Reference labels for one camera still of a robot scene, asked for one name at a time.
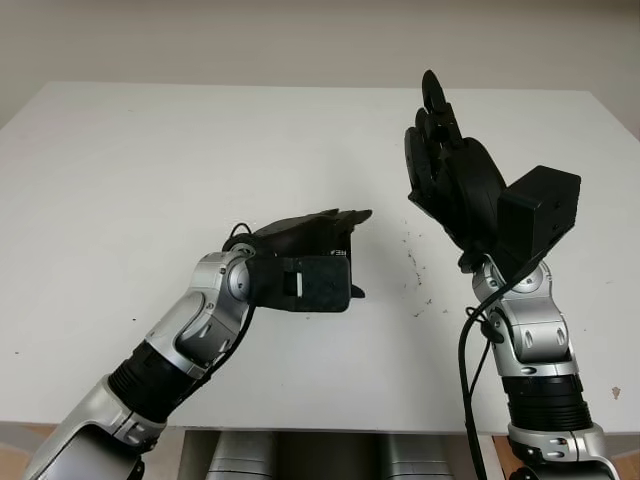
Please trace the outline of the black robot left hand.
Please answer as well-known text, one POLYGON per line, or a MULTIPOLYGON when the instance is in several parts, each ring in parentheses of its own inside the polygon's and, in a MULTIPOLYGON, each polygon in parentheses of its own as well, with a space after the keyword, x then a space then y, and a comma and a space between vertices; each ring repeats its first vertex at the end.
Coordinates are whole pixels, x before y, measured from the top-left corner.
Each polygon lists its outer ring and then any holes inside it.
POLYGON ((342 312, 365 292, 353 284, 351 234, 370 209, 330 209, 275 221, 243 242, 255 249, 248 261, 251 302, 299 312, 342 312))

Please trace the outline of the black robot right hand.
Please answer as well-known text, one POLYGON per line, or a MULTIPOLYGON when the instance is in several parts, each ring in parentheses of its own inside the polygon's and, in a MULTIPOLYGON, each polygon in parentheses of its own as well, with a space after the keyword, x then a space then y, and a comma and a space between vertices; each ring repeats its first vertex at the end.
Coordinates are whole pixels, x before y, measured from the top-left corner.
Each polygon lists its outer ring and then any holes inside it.
POLYGON ((405 132, 408 199, 436 220, 467 255, 497 242, 497 200, 505 181, 486 148, 461 134, 436 74, 422 78, 423 106, 405 132))

